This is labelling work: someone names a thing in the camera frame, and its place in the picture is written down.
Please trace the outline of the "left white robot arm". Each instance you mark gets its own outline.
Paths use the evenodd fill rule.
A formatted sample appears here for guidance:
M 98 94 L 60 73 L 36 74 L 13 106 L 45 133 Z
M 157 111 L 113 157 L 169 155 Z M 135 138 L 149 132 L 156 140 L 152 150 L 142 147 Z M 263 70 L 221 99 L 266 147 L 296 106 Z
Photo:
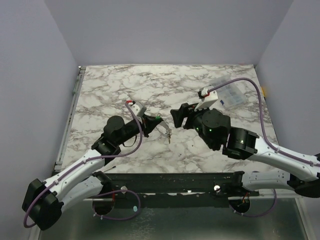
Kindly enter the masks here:
M 25 228 L 38 226 L 41 230 L 52 227 L 62 213 L 74 204 L 87 199 L 114 197 L 124 189 L 115 188 L 111 179 L 100 169 L 115 158 L 123 157 L 120 146 L 133 137 L 148 137 L 163 123 L 160 116 L 133 116 L 125 123 L 120 116 L 108 119 L 101 136 L 83 157 L 65 170 L 43 181 L 33 180 L 27 188 L 22 209 Z

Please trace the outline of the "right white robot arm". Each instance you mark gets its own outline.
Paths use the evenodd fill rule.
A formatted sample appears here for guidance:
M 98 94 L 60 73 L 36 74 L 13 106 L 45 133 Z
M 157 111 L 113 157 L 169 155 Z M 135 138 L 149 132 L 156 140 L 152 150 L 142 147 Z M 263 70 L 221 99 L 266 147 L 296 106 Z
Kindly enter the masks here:
M 320 157 L 271 147 L 258 134 L 232 127 L 229 116 L 216 109 L 196 110 L 194 104 L 183 103 L 170 114 L 175 128 L 194 129 L 207 147 L 235 160 L 250 160 L 274 167 L 268 172 L 244 172 L 230 182 L 229 189 L 240 196 L 260 189 L 285 189 L 296 194 L 319 198 Z

